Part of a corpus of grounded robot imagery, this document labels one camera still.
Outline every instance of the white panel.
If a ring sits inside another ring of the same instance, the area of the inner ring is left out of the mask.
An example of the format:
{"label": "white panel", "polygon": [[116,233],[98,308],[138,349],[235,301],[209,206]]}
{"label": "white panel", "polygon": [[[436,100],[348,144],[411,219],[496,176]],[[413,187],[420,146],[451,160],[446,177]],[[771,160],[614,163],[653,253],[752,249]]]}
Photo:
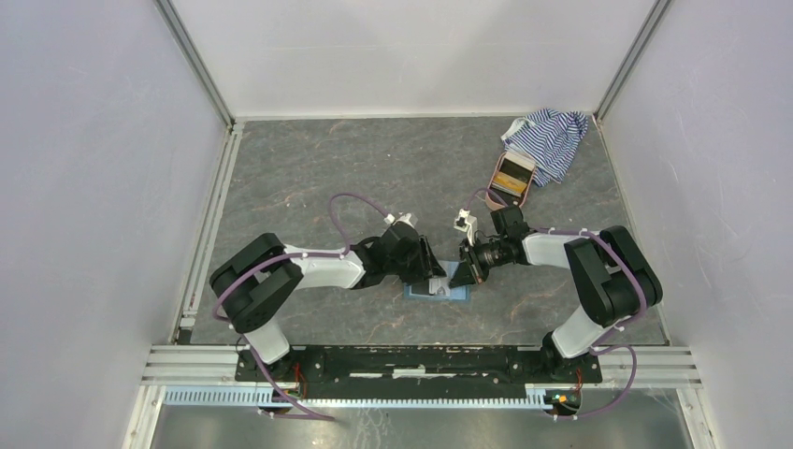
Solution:
{"label": "white panel", "polygon": [[726,448],[790,445],[791,17],[785,0],[673,3],[606,119]]}
{"label": "white panel", "polygon": [[0,61],[0,446],[119,447],[224,129],[152,1],[4,1]]}
{"label": "white panel", "polygon": [[652,0],[175,0],[238,116],[594,110]]}

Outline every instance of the purple cable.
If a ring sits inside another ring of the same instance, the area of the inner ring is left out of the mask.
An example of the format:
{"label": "purple cable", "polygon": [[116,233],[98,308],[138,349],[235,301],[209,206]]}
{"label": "purple cable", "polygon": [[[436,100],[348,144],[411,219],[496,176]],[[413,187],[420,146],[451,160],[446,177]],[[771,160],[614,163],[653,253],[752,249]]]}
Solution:
{"label": "purple cable", "polygon": [[341,227],[341,222],[339,221],[339,217],[337,217],[336,213],[333,211],[333,200],[340,196],[348,196],[350,198],[360,199],[361,201],[369,204],[372,208],[376,209],[377,212],[379,212],[383,217],[387,217],[389,215],[389,212],[388,210],[384,209],[381,205],[375,203],[373,200],[363,195],[354,194],[352,192],[341,192],[340,194],[335,194],[331,196],[330,199],[327,200],[327,213],[330,215],[330,221],[333,222],[333,226],[336,227],[336,229],[341,234],[341,238],[344,239],[344,251],[342,251],[342,254],[346,254],[350,252],[350,246],[353,245],[353,241],[350,240],[350,236],[348,236],[347,233],[344,232],[344,228]]}
{"label": "purple cable", "polygon": [[504,198],[502,198],[501,196],[498,196],[498,194],[496,192],[494,192],[492,189],[488,189],[487,187],[480,187],[480,188],[476,189],[476,191],[473,194],[471,194],[471,196],[469,198],[469,202],[466,203],[465,210],[470,210],[470,203],[473,202],[473,198],[475,198],[476,195],[478,195],[480,192],[486,192],[488,194],[491,194],[493,196],[493,198],[495,198],[501,206],[503,206],[505,208],[507,207],[507,202],[504,201]]}
{"label": "purple cable", "polygon": [[[647,312],[647,298],[644,296],[644,291],[642,290],[642,286],[639,284],[639,281],[636,279],[636,276],[634,276],[633,273],[630,272],[630,269],[628,269],[626,263],[617,255],[617,253],[612,249],[611,246],[609,246],[608,243],[606,243],[605,241],[603,241],[603,239],[600,238],[600,236],[598,236],[594,232],[589,232],[584,230],[561,231],[561,230],[547,229],[547,228],[538,228],[537,230],[539,232],[544,232],[546,234],[556,234],[559,236],[589,237],[595,243],[597,243],[601,248],[603,248],[606,254],[608,254],[609,257],[617,264],[617,266],[619,266],[620,269],[622,269],[622,271],[625,273],[627,277],[627,280],[630,282],[630,284],[633,286],[633,289],[636,290],[636,294],[639,296],[639,311],[637,311],[635,315],[630,316],[626,320],[623,320],[617,324],[620,326],[628,325],[644,316],[644,314]],[[595,342],[593,342],[592,346],[590,346],[589,348],[589,354],[594,356],[599,356],[599,355],[608,354],[611,351],[617,349],[621,349],[621,348],[627,349],[630,352],[630,357],[633,359],[633,365],[631,366],[630,376],[627,378],[627,383],[625,385],[625,388],[623,388],[620,394],[617,395],[617,397],[613,401],[611,401],[608,405],[593,410],[592,412],[582,413],[579,415],[574,415],[574,416],[558,415],[556,417],[557,419],[561,419],[565,421],[573,421],[575,419],[581,419],[581,418],[586,418],[589,416],[595,416],[601,413],[605,413],[616,407],[616,405],[622,402],[622,400],[627,396],[627,392],[630,391],[630,387],[633,385],[634,379],[636,379],[636,369],[639,365],[639,360],[636,357],[636,351],[634,351],[633,348],[627,344],[615,344],[613,346],[609,346],[608,348],[601,349],[599,351],[595,349],[595,346],[602,344],[605,340],[610,338],[611,335],[613,335],[614,330],[615,327],[612,327],[611,329],[607,330],[603,335],[601,335],[599,339],[595,340]]]}
{"label": "purple cable", "polygon": [[[305,254],[303,254],[303,253],[287,253],[287,254],[281,254],[279,256],[273,257],[272,259],[268,259],[268,260],[262,262],[261,264],[259,264],[259,265],[255,266],[255,267],[249,269],[248,271],[246,271],[236,281],[232,282],[232,284],[229,285],[223,291],[223,293],[221,293],[221,295],[218,297],[217,302],[215,303],[215,306],[212,308],[212,317],[214,317],[216,320],[223,321],[224,323],[230,323],[231,320],[229,320],[225,316],[220,315],[220,309],[223,306],[223,303],[228,299],[229,296],[231,296],[232,293],[234,293],[235,290],[237,290],[237,288],[240,285],[242,285],[243,282],[248,281],[256,273],[258,273],[259,271],[261,271],[261,270],[263,270],[263,269],[265,269],[265,268],[267,268],[267,267],[269,267],[269,266],[271,266],[273,264],[277,264],[277,263],[279,263],[281,261],[284,261],[284,260],[287,260],[287,259],[291,259],[291,258],[294,258],[294,257],[303,257],[304,255],[307,256],[307,257],[339,258],[339,257],[349,253],[350,252],[350,246],[352,245],[352,242],[350,241],[350,238],[347,236],[347,233],[344,232],[344,229],[341,227],[341,223],[339,222],[339,219],[336,217],[336,214],[333,211],[333,200],[338,198],[338,197],[340,197],[340,196],[349,196],[349,197],[352,197],[352,198],[360,199],[361,201],[369,204],[371,207],[376,209],[377,212],[382,214],[383,217],[387,217],[389,215],[388,211],[385,210],[382,206],[380,206],[379,204],[375,203],[373,200],[371,200],[371,199],[369,199],[369,198],[367,198],[365,196],[359,195],[359,194],[343,192],[343,193],[335,194],[335,195],[331,196],[330,199],[327,202],[327,208],[328,208],[328,212],[330,213],[330,220],[333,222],[333,226],[336,227],[336,229],[341,234],[341,237],[344,239],[344,249],[342,250],[342,252],[341,253],[311,252],[311,253],[305,253]],[[300,405],[294,398],[292,398],[289,395],[287,395],[278,386],[278,384],[276,384],[276,382],[273,380],[272,376],[270,375],[270,372],[267,370],[267,366],[265,366],[265,362],[262,360],[262,357],[259,356],[259,353],[256,352],[256,350],[253,348],[252,345],[250,345],[249,341],[248,341],[248,344],[249,344],[249,346],[251,346],[251,354],[253,355],[253,359],[256,360],[256,366],[259,367],[259,369],[262,371],[262,374],[265,375],[265,378],[267,379],[267,381],[270,382],[270,385],[272,385],[273,390],[275,390],[276,393],[281,395],[287,402],[292,404],[295,408],[297,408],[301,412],[305,413],[305,414],[275,414],[275,415],[273,415],[274,417],[284,418],[284,419],[313,419],[313,420],[321,420],[321,421],[335,421],[335,418],[333,416],[328,416],[328,415],[325,415],[325,414],[314,412],[311,409],[308,409],[308,408],[304,407],[303,405]]]}

